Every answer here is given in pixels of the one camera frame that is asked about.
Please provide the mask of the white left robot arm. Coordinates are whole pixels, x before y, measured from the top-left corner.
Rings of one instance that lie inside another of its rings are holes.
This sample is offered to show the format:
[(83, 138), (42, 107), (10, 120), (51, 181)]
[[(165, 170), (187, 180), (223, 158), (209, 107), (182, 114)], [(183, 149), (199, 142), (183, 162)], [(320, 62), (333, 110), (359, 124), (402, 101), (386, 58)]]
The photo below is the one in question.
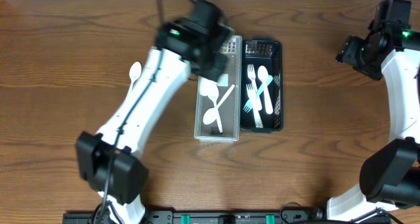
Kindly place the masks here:
[(157, 31), (146, 64), (114, 115), (94, 134), (75, 143), (80, 177), (102, 195), (115, 223), (141, 223), (140, 193), (148, 178), (141, 163), (146, 141), (165, 107), (190, 74), (217, 81), (226, 67), (220, 52), (233, 29), (217, 20), (179, 18)]

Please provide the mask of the thin white spoon long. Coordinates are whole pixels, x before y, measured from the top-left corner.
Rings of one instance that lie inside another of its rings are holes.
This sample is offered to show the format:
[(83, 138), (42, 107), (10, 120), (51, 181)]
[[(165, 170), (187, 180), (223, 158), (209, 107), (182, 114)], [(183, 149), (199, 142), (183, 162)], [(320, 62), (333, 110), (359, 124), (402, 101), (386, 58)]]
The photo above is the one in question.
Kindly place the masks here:
[(210, 79), (200, 77), (199, 79), (199, 93), (201, 96), (214, 96), (217, 91), (217, 83)]

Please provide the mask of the mint green plastic fork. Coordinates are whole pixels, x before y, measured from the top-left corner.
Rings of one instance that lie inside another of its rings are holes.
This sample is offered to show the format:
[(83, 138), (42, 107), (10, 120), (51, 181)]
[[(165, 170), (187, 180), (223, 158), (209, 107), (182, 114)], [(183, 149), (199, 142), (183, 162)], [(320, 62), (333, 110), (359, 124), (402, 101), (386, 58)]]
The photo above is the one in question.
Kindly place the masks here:
[[(273, 77), (272, 77), (271, 75), (269, 75), (269, 76), (268, 76), (268, 81), (267, 81), (267, 84), (268, 84), (268, 85), (270, 85), (270, 84), (272, 83), (272, 81), (273, 81)], [(261, 95), (263, 92), (264, 92), (264, 87), (263, 87), (263, 86), (260, 86), (260, 87), (258, 88), (257, 92), (256, 92), (257, 99), (259, 99), (260, 95)], [(251, 109), (253, 109), (253, 104), (252, 104), (251, 100), (249, 99), (249, 100), (245, 103), (245, 105), (243, 106), (243, 111), (244, 111), (245, 113), (248, 113), (248, 112), (250, 112), (250, 111), (251, 111)]]

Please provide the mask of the thick white plastic spoon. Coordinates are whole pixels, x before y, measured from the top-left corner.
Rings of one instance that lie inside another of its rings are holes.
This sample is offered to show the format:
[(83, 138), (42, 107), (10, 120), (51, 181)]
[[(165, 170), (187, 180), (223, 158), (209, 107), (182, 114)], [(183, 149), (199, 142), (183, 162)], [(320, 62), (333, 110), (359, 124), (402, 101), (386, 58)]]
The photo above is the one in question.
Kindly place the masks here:
[(263, 86), (264, 94), (264, 107), (267, 114), (273, 113), (273, 107), (271, 103), (270, 93), (268, 91), (268, 71), (265, 66), (260, 66), (258, 68), (258, 78), (260, 79)]

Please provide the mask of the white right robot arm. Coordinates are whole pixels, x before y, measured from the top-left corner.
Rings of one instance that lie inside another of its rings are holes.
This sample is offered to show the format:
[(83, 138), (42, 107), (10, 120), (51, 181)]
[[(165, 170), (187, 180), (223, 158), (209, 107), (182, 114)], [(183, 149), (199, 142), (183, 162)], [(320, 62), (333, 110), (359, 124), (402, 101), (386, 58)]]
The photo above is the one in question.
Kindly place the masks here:
[(355, 37), (357, 57), (379, 61), (390, 110), (389, 142), (362, 165), (359, 182), (327, 201), (326, 218), (362, 222), (419, 205), (419, 32), (399, 29)]

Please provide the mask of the white plastic fork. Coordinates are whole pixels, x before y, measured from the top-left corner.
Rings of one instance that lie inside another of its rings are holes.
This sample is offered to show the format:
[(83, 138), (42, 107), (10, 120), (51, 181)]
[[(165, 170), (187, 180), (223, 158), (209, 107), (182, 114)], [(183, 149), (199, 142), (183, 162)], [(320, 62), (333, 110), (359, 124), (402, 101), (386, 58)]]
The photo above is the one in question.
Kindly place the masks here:
[[(257, 93), (258, 87), (256, 84), (256, 73), (255, 73), (254, 65), (252, 64), (247, 65), (247, 77), (251, 80), (251, 84), (254, 88), (254, 91)], [(256, 102), (255, 108), (257, 110), (262, 110), (262, 103), (258, 95), (256, 95), (255, 102)]]

